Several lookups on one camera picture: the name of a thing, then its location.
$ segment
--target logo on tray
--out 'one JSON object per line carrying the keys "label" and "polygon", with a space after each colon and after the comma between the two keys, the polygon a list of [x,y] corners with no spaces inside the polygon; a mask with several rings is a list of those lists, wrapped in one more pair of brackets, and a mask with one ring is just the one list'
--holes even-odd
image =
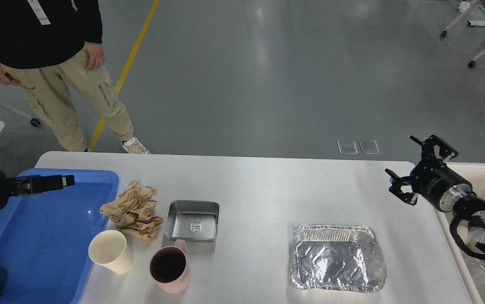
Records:
{"label": "logo on tray", "polygon": [[197,231],[200,231],[202,229],[202,223],[201,222],[192,222],[190,223],[190,231],[196,233]]}

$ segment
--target chair wheel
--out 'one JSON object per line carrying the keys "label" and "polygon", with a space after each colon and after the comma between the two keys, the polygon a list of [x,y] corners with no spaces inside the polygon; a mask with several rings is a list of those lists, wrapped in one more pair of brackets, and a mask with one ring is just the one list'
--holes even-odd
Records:
{"label": "chair wheel", "polygon": [[30,124],[31,124],[33,127],[37,128],[37,127],[38,127],[38,125],[40,125],[40,121],[39,121],[38,119],[31,119],[31,120],[30,120]]}

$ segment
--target black sweatshirt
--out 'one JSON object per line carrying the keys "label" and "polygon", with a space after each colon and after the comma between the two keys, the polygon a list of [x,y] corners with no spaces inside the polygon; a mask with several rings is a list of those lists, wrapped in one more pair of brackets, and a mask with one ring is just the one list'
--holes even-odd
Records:
{"label": "black sweatshirt", "polygon": [[84,42],[102,43],[98,0],[38,0],[50,25],[41,25],[27,0],[0,0],[0,62],[35,69],[65,62]]}

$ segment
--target crumpled brown paper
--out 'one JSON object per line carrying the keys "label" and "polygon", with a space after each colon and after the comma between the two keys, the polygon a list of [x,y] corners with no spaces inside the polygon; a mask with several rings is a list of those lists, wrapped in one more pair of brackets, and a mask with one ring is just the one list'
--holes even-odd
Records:
{"label": "crumpled brown paper", "polygon": [[158,234],[163,223],[163,219],[154,214],[156,201],[150,199],[154,194],[155,189],[149,186],[140,189],[139,181],[131,181],[116,200],[100,207],[100,213],[109,216],[122,233],[148,241]]}

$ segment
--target pink mug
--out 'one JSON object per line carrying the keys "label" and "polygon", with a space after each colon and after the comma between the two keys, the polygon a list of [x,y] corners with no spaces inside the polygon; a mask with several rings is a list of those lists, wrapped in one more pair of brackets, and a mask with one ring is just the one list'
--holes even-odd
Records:
{"label": "pink mug", "polygon": [[165,246],[150,259],[150,276],[168,293],[180,293],[190,283],[188,269],[188,248],[183,240],[176,240],[175,245]]}

